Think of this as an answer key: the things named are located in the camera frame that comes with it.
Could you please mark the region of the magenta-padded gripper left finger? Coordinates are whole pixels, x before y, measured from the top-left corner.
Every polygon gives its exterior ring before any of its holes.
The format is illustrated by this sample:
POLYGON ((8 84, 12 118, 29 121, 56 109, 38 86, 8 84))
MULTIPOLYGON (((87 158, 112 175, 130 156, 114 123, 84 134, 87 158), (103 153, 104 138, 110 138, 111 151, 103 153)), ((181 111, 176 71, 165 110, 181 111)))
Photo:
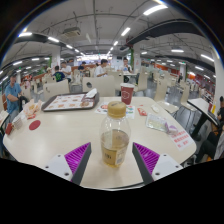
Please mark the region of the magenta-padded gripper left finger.
POLYGON ((56 176, 79 185, 91 154, 91 143, 86 143, 69 153, 55 155, 44 169, 56 176))

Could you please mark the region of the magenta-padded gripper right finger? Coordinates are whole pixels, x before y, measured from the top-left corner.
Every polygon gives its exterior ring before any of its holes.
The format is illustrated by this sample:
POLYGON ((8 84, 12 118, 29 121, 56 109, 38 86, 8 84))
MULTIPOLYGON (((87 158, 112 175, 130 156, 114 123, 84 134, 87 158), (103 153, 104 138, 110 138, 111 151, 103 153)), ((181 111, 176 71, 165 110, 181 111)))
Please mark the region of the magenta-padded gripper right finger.
POLYGON ((145 185, 182 169, 168 154, 158 154, 138 143, 133 144, 132 153, 145 185))

